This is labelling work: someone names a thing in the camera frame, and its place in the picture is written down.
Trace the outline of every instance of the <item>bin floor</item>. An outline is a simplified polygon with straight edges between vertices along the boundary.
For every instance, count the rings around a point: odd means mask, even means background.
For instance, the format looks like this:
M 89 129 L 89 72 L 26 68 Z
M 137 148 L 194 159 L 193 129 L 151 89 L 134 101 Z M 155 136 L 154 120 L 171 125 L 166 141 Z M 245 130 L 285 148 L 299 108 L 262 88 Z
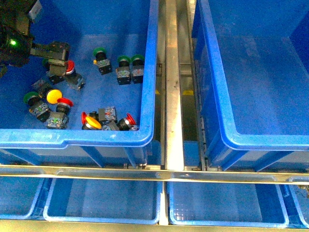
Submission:
M 86 79 L 86 85 L 81 91 L 70 89 L 66 82 L 54 85 L 63 92 L 63 97 L 74 102 L 69 114 L 68 129 L 81 130 L 81 112 L 97 111 L 98 108 L 115 106 L 118 119 L 130 113 L 136 122 L 140 122 L 140 104 L 142 84 L 118 85 L 115 69 L 120 55 L 132 57 L 135 54 L 145 55 L 146 34 L 127 35 L 86 35 L 72 48 L 70 59 L 75 62 L 77 73 Z M 101 75 L 93 64 L 93 50 L 104 47 L 107 57 L 112 63 L 112 73 Z M 20 129 L 45 129 L 45 126 L 29 114 L 25 106 L 25 117 L 20 122 Z
M 200 183 L 185 185 L 174 183 L 174 185 L 173 213 L 177 221 L 262 222 L 255 185 L 201 185 Z
M 297 185 L 293 186 L 304 220 L 309 222 L 309 199 L 307 190 L 300 189 Z
M 218 42 L 238 132 L 309 135 L 309 76 L 290 38 Z
M 31 211 L 42 180 L 40 178 L 2 177 L 0 181 L 0 215 L 11 215 L 11 219 L 26 216 Z
M 156 217 L 156 184 L 147 181 L 59 179 L 48 215 L 153 220 Z M 70 193 L 66 200 L 61 191 Z M 59 212 L 59 205 L 66 205 L 66 211 Z

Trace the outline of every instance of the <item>electrical component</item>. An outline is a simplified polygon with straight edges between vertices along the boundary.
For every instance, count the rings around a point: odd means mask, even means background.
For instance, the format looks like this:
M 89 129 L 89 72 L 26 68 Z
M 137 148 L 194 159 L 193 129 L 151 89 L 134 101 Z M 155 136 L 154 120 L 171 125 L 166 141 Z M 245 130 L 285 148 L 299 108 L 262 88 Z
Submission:
M 30 106 L 29 112 L 39 121 L 45 122 L 49 118 L 51 110 L 37 92 L 27 93 L 24 96 L 24 103 Z
M 136 125 L 135 120 L 130 114 L 127 114 L 126 117 L 119 120 L 118 123 L 114 121 L 110 122 L 107 125 L 104 125 L 102 130 L 104 131 L 128 131 L 132 128 L 133 125 Z
M 134 57 L 132 57 L 131 61 L 133 64 L 131 72 L 133 83 L 143 83 L 145 57 L 143 57 L 142 55 L 135 55 Z
M 107 59 L 106 50 L 103 47 L 93 50 L 93 55 L 96 57 L 93 63 L 98 66 L 98 70 L 102 75 L 112 72 L 111 62 Z
M 90 116 L 94 118 L 96 121 L 100 122 L 101 125 L 106 125 L 111 121 L 114 121 L 117 123 L 117 113 L 116 113 L 116 108 L 114 106 L 99 108 L 98 112 L 93 111 L 93 112 L 90 112 L 89 114 L 82 112 L 82 122 L 84 121 L 86 116 Z
M 81 90 L 85 85 L 85 79 L 76 72 L 75 63 L 72 60 L 68 61 L 68 68 L 64 79 L 68 86 L 75 90 Z
M 57 100 L 62 98 L 62 92 L 58 89 L 54 89 L 43 79 L 40 79 L 34 83 L 32 88 L 39 93 L 41 98 L 46 99 L 50 104 L 56 104 Z
M 56 112 L 51 112 L 49 118 L 45 122 L 45 126 L 48 129 L 66 129 L 69 122 L 68 114 L 73 102 L 66 98 L 57 99 Z
M 51 112 L 49 118 L 44 123 L 48 129 L 66 129 L 69 118 L 65 113 Z
M 92 117 L 86 116 L 83 121 L 82 130 L 100 130 L 101 124 Z
M 119 85 L 131 84 L 130 58 L 127 56 L 118 57 L 119 67 L 116 69 Z

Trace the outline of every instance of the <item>empty blue bin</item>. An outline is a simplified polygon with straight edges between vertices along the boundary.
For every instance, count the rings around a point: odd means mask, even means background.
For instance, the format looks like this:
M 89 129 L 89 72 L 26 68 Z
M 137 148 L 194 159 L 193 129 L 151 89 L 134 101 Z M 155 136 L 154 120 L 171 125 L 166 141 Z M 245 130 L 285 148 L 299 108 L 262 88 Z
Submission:
M 307 0 L 197 1 L 193 37 L 211 167 L 309 167 L 308 11 Z
M 309 199 L 307 191 L 297 185 L 280 186 L 290 228 L 309 228 Z
M 46 77 L 42 59 L 31 57 L 22 68 L 9 67 L 0 79 L 0 147 L 25 156 L 33 164 L 79 165 L 145 164 L 145 146 L 154 133 L 155 70 L 158 0 L 41 0 L 42 19 L 31 26 L 35 43 L 52 41 L 71 45 L 70 59 L 86 79 L 81 91 L 65 82 L 55 85 L 74 102 L 67 130 L 47 130 L 28 112 L 23 96 Z M 104 47 L 113 72 L 101 75 L 93 64 L 93 50 Z M 115 69 L 120 55 L 145 56 L 142 84 L 118 85 Z M 81 130 L 81 113 L 115 106 L 118 119 L 130 113 L 139 131 Z
M 162 183 L 54 179 L 44 218 L 48 221 L 83 221 L 156 224 L 159 221 Z
M 277 185 L 169 183 L 174 225 L 285 228 L 289 224 Z
M 0 218 L 40 219 L 45 185 L 44 178 L 0 177 Z

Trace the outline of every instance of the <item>metal rail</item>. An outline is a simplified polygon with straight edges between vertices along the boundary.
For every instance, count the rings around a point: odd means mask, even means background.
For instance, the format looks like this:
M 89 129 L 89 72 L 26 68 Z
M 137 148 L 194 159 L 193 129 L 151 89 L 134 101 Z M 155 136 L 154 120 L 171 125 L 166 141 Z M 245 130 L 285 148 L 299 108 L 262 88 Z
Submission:
M 0 232 L 302 232 L 306 229 L 272 229 L 218 226 L 161 226 L 85 222 L 1 220 Z
M 166 0 L 165 166 L 184 170 L 176 0 Z
M 141 170 L 0 165 L 0 176 L 309 185 L 309 174 L 175 171 L 159 168 L 159 166 L 154 166 L 154 170 Z

